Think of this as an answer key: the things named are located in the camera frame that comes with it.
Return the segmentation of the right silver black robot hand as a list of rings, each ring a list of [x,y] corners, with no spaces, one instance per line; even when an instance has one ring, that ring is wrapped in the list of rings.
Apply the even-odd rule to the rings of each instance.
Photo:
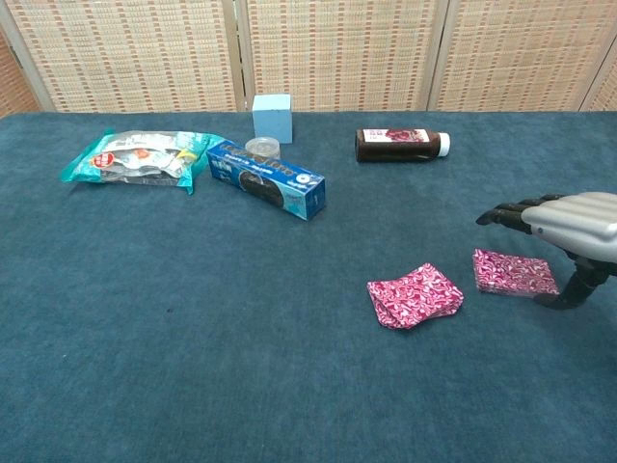
[[[559,294],[534,297],[546,308],[577,308],[616,275],[616,196],[612,193],[544,195],[503,203],[485,211],[476,223],[535,235],[574,262],[576,270]]]

